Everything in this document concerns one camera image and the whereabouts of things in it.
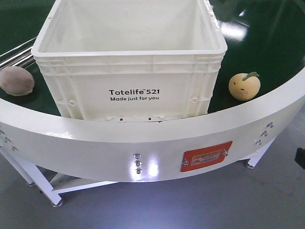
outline green conveyor belt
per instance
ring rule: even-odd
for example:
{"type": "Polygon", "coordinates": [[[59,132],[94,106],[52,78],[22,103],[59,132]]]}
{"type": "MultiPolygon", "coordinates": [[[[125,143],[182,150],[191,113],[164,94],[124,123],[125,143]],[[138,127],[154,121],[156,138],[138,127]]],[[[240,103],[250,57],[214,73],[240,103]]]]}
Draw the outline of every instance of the green conveyor belt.
{"type": "MultiPolygon", "coordinates": [[[[210,0],[228,45],[209,113],[241,104],[228,91],[236,73],[260,74],[258,96],[279,87],[305,66],[303,0],[210,0]]],[[[0,53],[37,36],[54,0],[0,1],[0,53]]],[[[36,111],[59,115],[37,65],[27,69],[35,79],[33,93],[0,98],[36,111]]]]}

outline fruit stem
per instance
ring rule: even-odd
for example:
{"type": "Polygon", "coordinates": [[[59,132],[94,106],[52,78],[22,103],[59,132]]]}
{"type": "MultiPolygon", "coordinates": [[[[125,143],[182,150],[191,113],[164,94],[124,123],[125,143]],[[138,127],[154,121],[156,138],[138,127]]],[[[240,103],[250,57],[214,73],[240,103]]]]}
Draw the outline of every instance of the fruit stem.
{"type": "Polygon", "coordinates": [[[255,76],[255,77],[259,77],[259,74],[257,74],[257,72],[251,72],[251,73],[249,73],[248,75],[246,75],[246,77],[245,78],[243,78],[243,81],[245,81],[246,79],[248,79],[248,78],[250,78],[250,77],[252,77],[252,76],[255,76]]]}

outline crate rim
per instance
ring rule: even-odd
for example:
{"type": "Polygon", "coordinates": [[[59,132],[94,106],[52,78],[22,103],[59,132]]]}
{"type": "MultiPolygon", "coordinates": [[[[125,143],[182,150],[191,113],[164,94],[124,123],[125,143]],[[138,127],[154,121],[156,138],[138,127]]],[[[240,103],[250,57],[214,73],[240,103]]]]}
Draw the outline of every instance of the crate rim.
{"type": "Polygon", "coordinates": [[[213,13],[209,1],[203,0],[210,13],[212,27],[214,29],[216,38],[220,44],[218,49],[205,49],[205,50],[143,50],[143,51],[82,51],[82,52],[40,52],[40,45],[45,37],[46,32],[51,24],[51,21],[60,5],[62,0],[56,0],[52,6],[37,38],[32,47],[31,53],[34,57],[76,57],[76,56],[141,56],[141,55],[200,55],[200,54],[224,54],[228,47],[222,32],[217,23],[216,17],[213,13]]]}

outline conveyor leg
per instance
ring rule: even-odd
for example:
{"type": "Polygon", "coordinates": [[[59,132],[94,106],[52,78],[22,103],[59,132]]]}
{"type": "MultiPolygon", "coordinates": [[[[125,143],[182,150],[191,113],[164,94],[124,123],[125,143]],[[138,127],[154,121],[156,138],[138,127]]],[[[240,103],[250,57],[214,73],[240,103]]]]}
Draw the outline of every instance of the conveyor leg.
{"type": "Polygon", "coordinates": [[[262,148],[258,149],[256,152],[257,154],[250,157],[249,160],[247,160],[247,168],[253,169],[255,168],[256,164],[259,162],[259,160],[263,157],[269,146],[272,144],[274,139],[272,139],[270,142],[268,142],[266,145],[264,145],[262,148]]]}
{"type": "Polygon", "coordinates": [[[27,174],[27,172],[22,168],[22,166],[14,159],[14,157],[6,153],[1,149],[0,153],[7,159],[7,161],[19,172],[19,174],[26,180],[28,186],[35,185],[34,180],[27,174]]]}
{"type": "Polygon", "coordinates": [[[9,154],[1,151],[3,156],[14,166],[14,168],[22,175],[28,184],[35,183],[36,186],[51,201],[54,207],[62,205],[62,198],[55,192],[52,192],[53,186],[48,182],[46,177],[33,163],[26,161],[17,155],[9,154]]]}

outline plush fruit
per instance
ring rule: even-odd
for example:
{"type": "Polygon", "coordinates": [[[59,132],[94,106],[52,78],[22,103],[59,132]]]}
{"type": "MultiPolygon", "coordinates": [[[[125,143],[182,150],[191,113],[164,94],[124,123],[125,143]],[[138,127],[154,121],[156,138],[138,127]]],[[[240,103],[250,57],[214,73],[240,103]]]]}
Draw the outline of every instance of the plush fruit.
{"type": "Polygon", "coordinates": [[[231,95],[240,101],[253,99],[261,87],[261,82],[258,77],[259,75],[256,72],[236,74],[229,82],[231,95]]]}
{"type": "Polygon", "coordinates": [[[23,96],[31,93],[34,87],[34,79],[27,70],[9,66],[0,71],[0,87],[13,96],[23,96]]]}

